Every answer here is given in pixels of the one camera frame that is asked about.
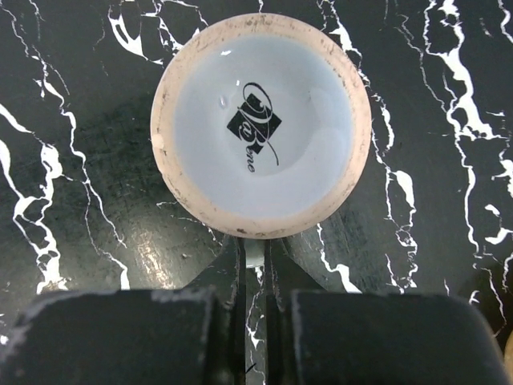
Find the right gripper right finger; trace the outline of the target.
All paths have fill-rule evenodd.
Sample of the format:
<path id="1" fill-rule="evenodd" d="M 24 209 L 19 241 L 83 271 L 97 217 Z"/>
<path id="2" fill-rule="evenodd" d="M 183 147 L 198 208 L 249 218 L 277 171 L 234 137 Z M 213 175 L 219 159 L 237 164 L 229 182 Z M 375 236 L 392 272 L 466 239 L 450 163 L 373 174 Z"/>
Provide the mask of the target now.
<path id="1" fill-rule="evenodd" d="M 337 216 L 307 238 L 314 255 L 347 263 L 357 287 L 322 285 L 291 243 L 264 243 L 267 383 L 505 383 L 501 352 L 473 306 L 391 288 L 386 228 Z"/>

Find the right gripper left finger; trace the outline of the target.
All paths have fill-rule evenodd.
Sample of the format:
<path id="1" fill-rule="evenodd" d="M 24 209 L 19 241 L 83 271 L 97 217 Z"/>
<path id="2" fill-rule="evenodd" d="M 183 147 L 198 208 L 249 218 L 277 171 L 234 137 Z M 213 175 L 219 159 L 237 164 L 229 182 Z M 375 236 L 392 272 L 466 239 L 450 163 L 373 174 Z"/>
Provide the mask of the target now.
<path id="1" fill-rule="evenodd" d="M 244 242 L 226 237 L 179 290 L 38 296 L 1 357 L 4 384 L 242 384 Z"/>

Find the light blue footed mug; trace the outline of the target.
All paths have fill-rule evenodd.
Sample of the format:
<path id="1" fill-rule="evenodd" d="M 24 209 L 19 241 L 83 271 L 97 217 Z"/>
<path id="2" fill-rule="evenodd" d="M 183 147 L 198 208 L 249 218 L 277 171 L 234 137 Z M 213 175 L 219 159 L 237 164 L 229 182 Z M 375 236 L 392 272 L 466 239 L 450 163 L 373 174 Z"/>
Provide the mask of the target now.
<path id="1" fill-rule="evenodd" d="M 298 234 L 358 183 L 370 102 L 348 55 L 314 26 L 242 14 L 191 38 L 151 106 L 156 166 L 200 222 L 249 239 Z"/>

